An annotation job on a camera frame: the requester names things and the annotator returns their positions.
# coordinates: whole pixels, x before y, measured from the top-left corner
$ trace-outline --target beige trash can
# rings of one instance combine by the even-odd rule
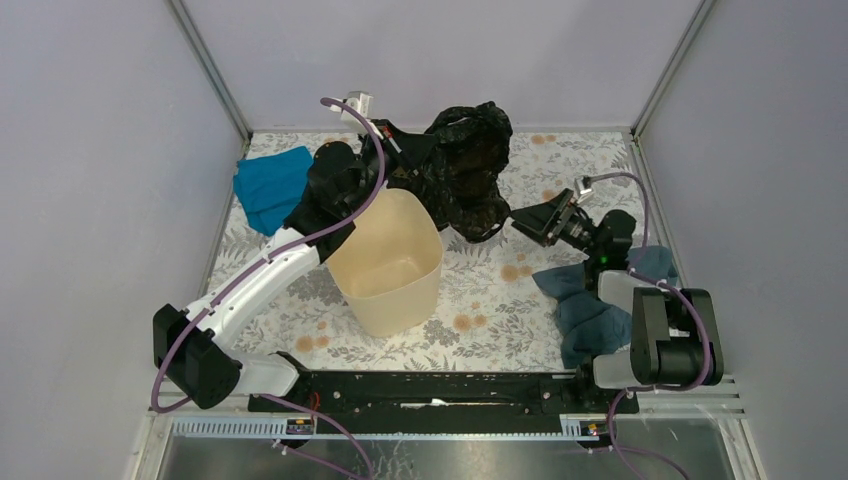
[[[327,259],[339,290],[366,332],[386,337],[436,310],[444,247],[415,195],[383,189],[356,229]]]

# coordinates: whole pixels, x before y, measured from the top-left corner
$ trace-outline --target floral pattern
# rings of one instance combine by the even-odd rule
[[[305,145],[314,154],[323,143],[353,134],[257,133],[247,158]],[[573,179],[630,165],[619,133],[516,133],[510,164],[501,174],[501,193],[513,208],[552,198]],[[586,210],[595,219],[612,208],[636,217],[642,203],[629,179],[598,183]],[[321,266],[301,277],[256,316],[234,348],[249,352],[290,352],[313,369],[358,370],[562,370],[562,337],[553,323],[555,301],[542,295],[533,272],[583,260],[559,244],[542,248],[507,226],[479,244],[469,244],[450,228],[445,246],[439,304],[426,322],[388,338],[365,333]],[[215,268],[212,288],[259,252],[266,237],[251,230],[234,200]]]

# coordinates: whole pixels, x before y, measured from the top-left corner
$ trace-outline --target blue cloth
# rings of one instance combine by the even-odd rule
[[[627,258],[638,256],[638,252],[639,248],[631,249]],[[671,251],[665,247],[648,247],[639,264],[633,266],[643,275],[677,284]],[[545,295],[559,301],[554,318],[563,336],[560,351],[565,368],[577,368],[587,356],[614,353],[630,343],[630,314],[583,288],[582,263],[535,273],[533,280]]]
[[[300,202],[311,166],[312,155],[306,147],[239,161],[233,190],[247,224],[263,235],[273,235]]]

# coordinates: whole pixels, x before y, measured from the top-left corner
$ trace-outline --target plastic bag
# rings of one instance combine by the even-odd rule
[[[491,238],[510,212],[497,184],[509,163],[509,117],[494,102],[451,107],[425,133],[438,139],[430,158],[418,175],[395,172],[389,188],[414,193],[439,230],[450,225],[471,243]]]

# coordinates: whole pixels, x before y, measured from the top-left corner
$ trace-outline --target towel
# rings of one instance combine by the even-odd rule
[[[312,155],[306,147],[241,160],[233,176],[233,191],[247,216],[247,224],[271,236],[300,202]]]
[[[628,260],[639,248],[631,249]],[[678,274],[671,251],[665,247],[648,247],[638,265],[643,275],[666,279],[676,285]],[[533,274],[533,280],[545,295],[559,301],[554,319],[562,333],[560,347],[565,368],[577,368],[587,356],[615,353],[630,343],[633,320],[624,310],[604,303],[583,288],[583,264],[567,265]]]

